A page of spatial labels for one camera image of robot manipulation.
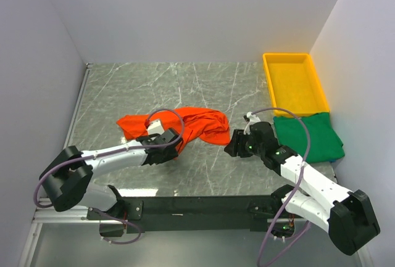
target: white backdrop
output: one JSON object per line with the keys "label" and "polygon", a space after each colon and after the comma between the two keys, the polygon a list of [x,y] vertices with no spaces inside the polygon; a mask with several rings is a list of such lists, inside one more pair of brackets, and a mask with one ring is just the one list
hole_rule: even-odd
{"label": "white backdrop", "polygon": [[393,266],[395,2],[339,0],[312,49],[346,157],[341,184],[372,200],[381,234],[368,248],[375,266]]}
{"label": "white backdrop", "polygon": [[0,266],[17,266],[38,176],[62,149],[85,65],[49,0],[0,0]]}
{"label": "white backdrop", "polygon": [[85,62],[309,52],[337,0],[51,0]]}

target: yellow tray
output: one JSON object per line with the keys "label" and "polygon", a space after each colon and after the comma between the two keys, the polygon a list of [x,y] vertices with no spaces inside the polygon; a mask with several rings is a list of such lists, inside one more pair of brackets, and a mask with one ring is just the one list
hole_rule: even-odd
{"label": "yellow tray", "polygon": [[[265,53],[264,69],[273,107],[298,116],[329,112],[310,54]],[[290,117],[279,110],[274,110],[274,115]]]}

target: gray marble table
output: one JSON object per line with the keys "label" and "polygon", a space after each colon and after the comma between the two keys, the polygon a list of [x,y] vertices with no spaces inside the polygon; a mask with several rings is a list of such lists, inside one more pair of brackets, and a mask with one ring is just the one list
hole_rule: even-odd
{"label": "gray marble table", "polygon": [[[161,107],[207,107],[222,111],[231,129],[244,128],[243,115],[270,106],[262,64],[93,64],[72,124],[69,145],[102,149],[125,142],[115,123],[127,114]],[[261,113],[273,121],[273,113]],[[329,163],[313,165],[335,180]],[[286,184],[258,157],[232,158],[223,146],[196,139],[179,158],[161,165],[129,167],[94,181],[112,184],[127,196],[265,195]]]}

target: orange cloth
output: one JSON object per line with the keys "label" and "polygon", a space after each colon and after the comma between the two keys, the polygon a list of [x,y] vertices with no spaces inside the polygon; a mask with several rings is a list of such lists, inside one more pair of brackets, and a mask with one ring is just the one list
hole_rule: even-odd
{"label": "orange cloth", "polygon": [[[227,145],[230,142],[229,124],[227,116],[216,110],[205,108],[185,107],[175,109],[183,118],[185,131],[183,142],[178,148],[180,153],[185,145],[196,138],[214,145]],[[148,115],[126,115],[117,121],[123,129],[127,140],[147,135],[144,125]],[[151,117],[151,121],[160,119],[164,129],[174,128],[178,133],[181,132],[181,123],[176,115],[171,112],[159,112]]]}

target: green cloth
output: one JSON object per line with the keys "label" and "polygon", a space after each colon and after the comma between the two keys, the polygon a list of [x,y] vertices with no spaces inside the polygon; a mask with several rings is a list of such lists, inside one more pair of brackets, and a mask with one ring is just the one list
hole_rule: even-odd
{"label": "green cloth", "polygon": [[[331,126],[329,113],[301,117],[310,133],[311,148],[307,162],[335,161],[344,157],[343,143]],[[274,126],[281,145],[288,146],[300,155],[307,147],[306,134],[295,118],[275,117]]]}

